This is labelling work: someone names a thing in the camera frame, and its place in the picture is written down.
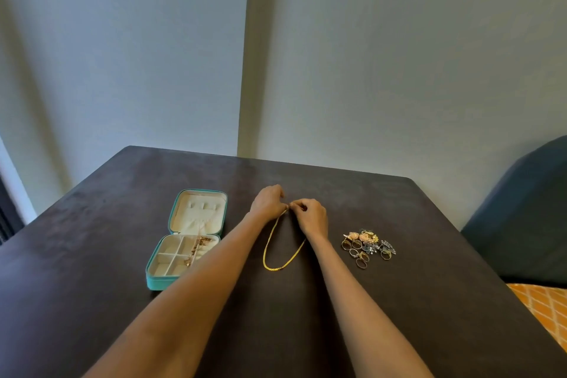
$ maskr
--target table top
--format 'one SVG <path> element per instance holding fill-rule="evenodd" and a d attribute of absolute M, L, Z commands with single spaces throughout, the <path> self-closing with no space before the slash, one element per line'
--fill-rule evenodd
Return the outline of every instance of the table top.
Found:
<path fill-rule="evenodd" d="M 437 377 L 558 376 L 567 355 L 416 184 L 403 177 L 129 146 L 0 247 L 0 376 L 78 377 L 152 300 L 145 266 L 177 193 L 222 190 L 224 233 L 260 188 L 316 198 L 354 276 Z M 354 376 L 308 244 L 268 272 L 252 248 L 198 376 Z M 397 255 L 361 270 L 340 247 L 365 228 Z M 283 265 L 303 235 L 280 221 L 266 257 Z"/>

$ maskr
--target thin chain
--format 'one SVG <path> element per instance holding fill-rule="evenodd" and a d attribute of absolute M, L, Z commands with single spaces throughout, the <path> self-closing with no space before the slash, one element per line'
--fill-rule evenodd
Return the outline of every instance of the thin chain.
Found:
<path fill-rule="evenodd" d="M 280 214 L 280 217 L 281 217 L 283 214 L 285 214 L 286 212 L 287 212 L 287 210 L 283 211 L 283 212 Z M 286 267 L 287 265 L 289 265 L 289 264 L 291 263 L 291 261 L 294 260 L 295 256 L 299 253 L 299 251 L 301 250 L 301 247 L 303 246 L 303 244 L 305 244 L 305 239 L 304 239 L 303 242 L 301 243 L 301 245 L 299 246 L 299 248 L 297 248 L 297 251 L 295 252 L 295 254 L 292 255 L 292 256 L 291 256 L 291 259 L 289 259 L 289 260 L 287 261 L 287 263 L 286 263 L 285 265 L 283 265 L 282 267 L 273 268 L 273 267 L 268 267 L 268 266 L 266 265 L 266 251 L 268 251 L 268 245 L 270 244 L 270 239 L 272 239 L 272 235 L 273 235 L 273 233 L 274 233 L 274 230 L 276 229 L 276 226 L 278 225 L 278 221 L 280 221 L 280 217 L 278 217 L 277 220 L 276 220 L 276 222 L 274 223 L 274 226 L 272 227 L 272 231 L 270 232 L 270 236 L 269 236 L 269 238 L 268 238 L 268 241 L 266 242 L 266 248 L 264 248 L 264 267 L 265 267 L 266 269 L 268 269 L 268 270 L 271 270 L 271 271 L 281 270 L 281 269 L 283 269 L 284 267 Z"/>

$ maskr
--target forearm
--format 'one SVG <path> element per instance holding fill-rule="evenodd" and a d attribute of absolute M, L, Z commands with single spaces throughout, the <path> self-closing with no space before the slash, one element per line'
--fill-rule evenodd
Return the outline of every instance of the forearm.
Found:
<path fill-rule="evenodd" d="M 87 377 L 193 376 L 265 223 L 248 213 L 140 313 Z"/>
<path fill-rule="evenodd" d="M 358 378 L 431 377 L 419 355 L 323 237 L 312 241 Z"/>

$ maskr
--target chair backrest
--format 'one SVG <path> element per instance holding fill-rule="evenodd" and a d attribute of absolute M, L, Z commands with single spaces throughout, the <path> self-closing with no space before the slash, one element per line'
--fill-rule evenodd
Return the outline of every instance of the chair backrest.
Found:
<path fill-rule="evenodd" d="M 514 163 L 462 233 L 505 281 L 567 287 L 567 136 Z"/>

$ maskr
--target person's left hand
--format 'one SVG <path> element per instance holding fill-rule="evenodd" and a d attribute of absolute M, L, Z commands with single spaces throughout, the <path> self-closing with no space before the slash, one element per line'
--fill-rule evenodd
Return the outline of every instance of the person's left hand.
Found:
<path fill-rule="evenodd" d="M 279 217 L 287 209 L 287 204 L 280 202 L 280 198 L 284 196 L 283 192 L 279 184 L 262 188 L 252 202 L 250 213 L 262 218 L 266 223 Z"/>

